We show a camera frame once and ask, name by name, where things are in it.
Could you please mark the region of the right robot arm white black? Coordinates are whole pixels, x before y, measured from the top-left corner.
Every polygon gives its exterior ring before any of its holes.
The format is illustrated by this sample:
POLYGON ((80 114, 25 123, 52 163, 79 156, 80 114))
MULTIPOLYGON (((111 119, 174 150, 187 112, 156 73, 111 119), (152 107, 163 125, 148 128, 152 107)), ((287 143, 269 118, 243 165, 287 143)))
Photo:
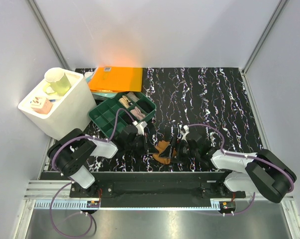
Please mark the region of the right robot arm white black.
POLYGON ((185 164, 195 159, 205 170, 227 170, 229 174, 216 185, 221 197, 238 191, 255 192, 279 203, 297 180, 294 172, 267 149, 247 154, 220 150, 197 132, 160 141, 156 149, 154 157, 163 164, 185 164))

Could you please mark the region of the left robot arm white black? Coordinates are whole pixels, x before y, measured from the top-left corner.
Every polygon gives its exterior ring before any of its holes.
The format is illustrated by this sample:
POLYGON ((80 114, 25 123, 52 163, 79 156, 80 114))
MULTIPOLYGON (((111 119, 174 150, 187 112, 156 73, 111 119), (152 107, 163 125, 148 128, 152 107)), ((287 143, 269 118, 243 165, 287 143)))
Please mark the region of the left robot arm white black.
POLYGON ((81 192, 93 197, 98 192, 96 179, 84 166, 90 156, 113 158, 118 151, 133 151, 144 155, 150 153, 148 135, 144 127, 125 126, 120 132, 111 129, 109 139, 83 134, 76 128, 48 149, 53 169, 80 185, 81 192))

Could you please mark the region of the brown boxer briefs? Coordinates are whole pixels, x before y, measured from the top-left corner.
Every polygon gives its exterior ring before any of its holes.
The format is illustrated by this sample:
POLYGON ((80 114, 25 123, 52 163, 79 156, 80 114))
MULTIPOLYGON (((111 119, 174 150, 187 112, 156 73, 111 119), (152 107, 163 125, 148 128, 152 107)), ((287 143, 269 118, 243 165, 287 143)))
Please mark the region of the brown boxer briefs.
POLYGON ((172 148, 168 141, 159 141, 155 148, 158 153, 153 154, 153 158, 164 165, 171 164, 173 158, 177 155, 176 150, 172 148))

